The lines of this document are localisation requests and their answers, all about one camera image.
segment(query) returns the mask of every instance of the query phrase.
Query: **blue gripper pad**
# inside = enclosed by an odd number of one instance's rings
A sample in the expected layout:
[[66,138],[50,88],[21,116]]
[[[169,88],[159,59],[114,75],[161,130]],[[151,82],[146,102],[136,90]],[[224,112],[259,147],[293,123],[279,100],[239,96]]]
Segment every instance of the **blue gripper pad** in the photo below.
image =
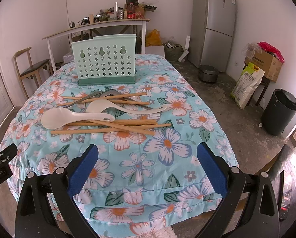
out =
[[73,160],[75,159],[79,159],[80,162],[69,178],[67,191],[70,198],[73,198],[74,195],[81,192],[88,176],[97,162],[98,149],[95,145],[90,145],[80,158],[74,158]]
[[203,167],[206,175],[211,182],[214,191],[218,194],[221,194],[224,198],[228,193],[227,189],[227,179],[217,163],[214,161],[214,158],[210,155],[213,152],[208,151],[208,149],[200,143],[197,148],[197,157]]

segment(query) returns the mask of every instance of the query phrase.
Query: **silver refrigerator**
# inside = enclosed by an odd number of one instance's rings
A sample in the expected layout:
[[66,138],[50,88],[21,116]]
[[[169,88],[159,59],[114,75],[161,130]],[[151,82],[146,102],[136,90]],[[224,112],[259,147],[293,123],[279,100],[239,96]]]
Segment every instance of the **silver refrigerator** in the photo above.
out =
[[193,0],[188,60],[224,72],[230,55],[236,0]]

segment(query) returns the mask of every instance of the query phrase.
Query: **bottle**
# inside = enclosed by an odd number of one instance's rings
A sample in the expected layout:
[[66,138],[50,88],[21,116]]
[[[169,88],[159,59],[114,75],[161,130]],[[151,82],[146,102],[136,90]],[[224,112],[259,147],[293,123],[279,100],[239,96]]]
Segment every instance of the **bottle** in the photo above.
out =
[[134,3],[127,6],[127,19],[134,19],[136,15]]

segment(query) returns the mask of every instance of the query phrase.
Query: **floral tablecloth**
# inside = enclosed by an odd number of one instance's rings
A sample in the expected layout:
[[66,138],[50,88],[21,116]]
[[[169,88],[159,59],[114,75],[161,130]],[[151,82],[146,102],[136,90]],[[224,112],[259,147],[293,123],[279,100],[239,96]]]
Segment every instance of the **floral tablecloth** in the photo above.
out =
[[[178,71],[163,57],[136,55],[136,84],[78,86],[75,64],[68,63],[46,80],[11,122],[0,151],[17,145],[18,154],[9,163],[8,179],[16,200],[30,171],[50,174],[66,167],[89,144],[98,147],[99,158],[80,194],[74,200],[92,228],[112,237],[142,235],[213,210],[221,200],[210,184],[197,155],[202,141],[230,165],[237,165],[229,141],[208,106]],[[43,113],[63,96],[84,97],[95,90],[111,88],[121,93],[147,92],[133,97],[151,107],[170,104],[171,110],[147,116],[108,112],[117,119],[156,119],[171,123],[154,136],[133,132],[51,135],[40,122]],[[87,105],[73,106],[85,112]],[[134,105],[128,109],[141,110]],[[87,129],[70,126],[63,129]],[[50,204],[57,220],[63,218],[54,197]]]

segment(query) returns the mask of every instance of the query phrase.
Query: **white wall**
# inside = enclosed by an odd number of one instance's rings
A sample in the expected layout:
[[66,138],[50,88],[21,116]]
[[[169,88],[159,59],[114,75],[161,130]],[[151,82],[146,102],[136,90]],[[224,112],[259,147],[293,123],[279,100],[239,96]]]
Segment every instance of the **white wall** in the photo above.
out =
[[[113,6],[117,1],[123,6],[125,0],[68,0],[69,18],[79,21],[99,9]],[[157,10],[147,12],[151,21],[148,29],[158,29],[162,37],[174,36],[184,45],[190,34],[192,0],[158,0]],[[276,88],[283,88],[296,96],[296,7],[291,0],[237,0],[237,20],[233,47],[227,74],[235,80],[243,69],[242,48],[251,42],[266,41],[277,47],[285,58],[279,78],[270,84],[265,94],[265,106]],[[287,137],[295,127],[296,115],[283,132]]]
[[[32,47],[32,62],[49,58],[46,40],[43,37],[68,28],[66,0],[2,0],[0,3],[0,69],[7,91],[15,106],[27,100],[17,78],[13,55],[24,48]],[[67,37],[51,43],[55,61],[69,51]],[[20,73],[28,68],[26,54],[19,57]],[[42,81],[49,74],[40,71]],[[33,79],[24,79],[29,96],[37,89]]]

